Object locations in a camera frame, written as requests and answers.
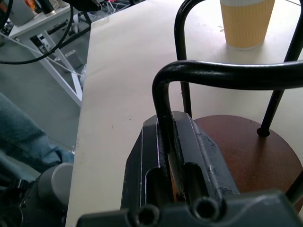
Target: paper cup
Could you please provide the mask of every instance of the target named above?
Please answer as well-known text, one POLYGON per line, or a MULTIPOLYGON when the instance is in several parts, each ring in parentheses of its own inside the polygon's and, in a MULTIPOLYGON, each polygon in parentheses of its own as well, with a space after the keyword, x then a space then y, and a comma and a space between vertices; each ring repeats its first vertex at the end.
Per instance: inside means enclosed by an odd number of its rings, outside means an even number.
POLYGON ((229 46, 251 49, 264 42, 275 0, 220 0, 229 46))

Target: table surface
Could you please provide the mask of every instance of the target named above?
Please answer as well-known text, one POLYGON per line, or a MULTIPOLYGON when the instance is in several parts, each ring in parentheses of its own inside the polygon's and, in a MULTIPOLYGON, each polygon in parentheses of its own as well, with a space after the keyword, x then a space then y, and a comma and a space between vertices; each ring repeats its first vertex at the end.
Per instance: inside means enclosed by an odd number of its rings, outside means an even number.
MULTIPOLYGON (((155 114, 153 78, 177 59, 174 20, 181 3, 147 0, 111 15, 108 23, 92 24, 67 227, 84 213, 119 209, 126 159, 143 122, 155 114)), ((276 0, 264 44, 237 51, 226 46, 219 1, 204 1, 187 17, 187 57, 237 64, 283 62, 299 15, 300 6, 276 0)), ((272 93, 190 87, 193 119, 230 114, 261 122, 272 93)), ((169 93, 172 110, 182 111, 180 84, 172 83, 169 93)), ((302 96, 301 88, 285 91, 271 127, 301 161, 302 96)))
POLYGON ((54 20, 55 18, 68 14, 70 12, 71 8, 70 6, 66 6, 64 8, 58 8, 56 9, 55 13, 50 15, 50 16, 45 16, 44 13, 40 13, 37 16, 35 16, 35 18, 33 18, 32 20, 28 21, 26 24, 22 25, 22 26, 14 26, 12 31, 9 34, 10 38, 16 38, 24 33, 28 33, 30 31, 32 31, 33 29, 46 24, 47 22, 50 22, 52 20, 54 20))

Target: gray plastic part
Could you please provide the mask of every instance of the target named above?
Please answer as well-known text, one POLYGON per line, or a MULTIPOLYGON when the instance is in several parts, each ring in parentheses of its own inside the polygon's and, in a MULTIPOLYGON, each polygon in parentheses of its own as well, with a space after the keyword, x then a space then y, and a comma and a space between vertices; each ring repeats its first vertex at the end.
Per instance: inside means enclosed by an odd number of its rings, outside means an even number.
POLYGON ((39 198, 52 208, 65 212, 71 190, 71 163, 63 163, 46 170, 39 178, 39 198))

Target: person's leg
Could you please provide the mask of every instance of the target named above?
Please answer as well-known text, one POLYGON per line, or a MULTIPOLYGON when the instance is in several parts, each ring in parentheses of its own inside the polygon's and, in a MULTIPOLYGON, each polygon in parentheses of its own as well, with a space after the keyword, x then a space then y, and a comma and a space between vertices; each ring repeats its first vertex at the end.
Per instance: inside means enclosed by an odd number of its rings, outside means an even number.
POLYGON ((45 132, 2 93, 0 149, 40 173, 60 163, 73 163, 74 160, 72 153, 50 145, 45 132))

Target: black cable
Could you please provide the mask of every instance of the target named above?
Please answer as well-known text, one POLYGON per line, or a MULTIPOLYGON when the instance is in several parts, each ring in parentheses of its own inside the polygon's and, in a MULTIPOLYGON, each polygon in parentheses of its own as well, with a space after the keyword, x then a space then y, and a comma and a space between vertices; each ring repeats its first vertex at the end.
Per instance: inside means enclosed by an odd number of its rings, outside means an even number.
POLYGON ((6 24, 8 18, 9 18, 11 8, 13 7, 13 2, 14 2, 14 0, 9 0, 9 5, 7 7, 7 10, 6 10, 5 14, 4 14, 4 18, 2 19, 2 21, 0 23, 0 30, 4 27, 4 25, 6 24))
POLYGON ((59 46, 61 46, 61 44, 64 42, 64 40, 65 40, 65 38, 66 38, 70 28, 71 28, 73 16, 74 16, 74 10, 73 10, 73 7, 71 6, 71 17, 70 17, 70 21, 67 25, 66 31, 65 31, 62 39, 58 42, 58 44, 53 49, 51 49, 48 53, 42 55, 41 57, 38 57, 38 58, 35 58, 35 59, 32 59, 32 60, 28 60, 28 61, 0 61, 0 64, 25 65, 25 64, 30 64, 30 63, 33 63, 33 62, 36 62, 36 61, 39 61, 43 58, 48 57, 49 55, 54 53, 59 48, 59 46))

